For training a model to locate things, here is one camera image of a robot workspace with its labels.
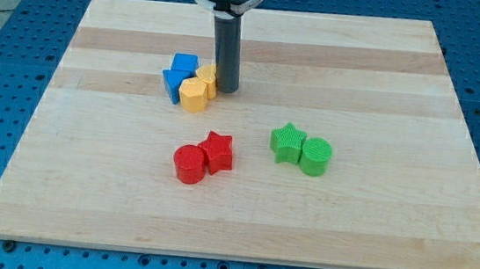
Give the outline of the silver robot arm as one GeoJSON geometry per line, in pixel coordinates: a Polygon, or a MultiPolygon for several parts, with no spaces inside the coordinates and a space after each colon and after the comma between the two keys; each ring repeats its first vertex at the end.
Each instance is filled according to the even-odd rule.
{"type": "Polygon", "coordinates": [[[241,20],[245,12],[264,0],[194,0],[214,16],[216,85],[234,93],[240,84],[241,20]]]}

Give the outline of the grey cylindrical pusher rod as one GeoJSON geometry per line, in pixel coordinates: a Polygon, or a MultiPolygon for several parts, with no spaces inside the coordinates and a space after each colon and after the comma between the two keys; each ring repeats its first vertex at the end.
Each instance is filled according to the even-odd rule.
{"type": "Polygon", "coordinates": [[[221,93],[238,90],[241,47],[240,17],[222,19],[215,17],[216,86],[221,93]]]}

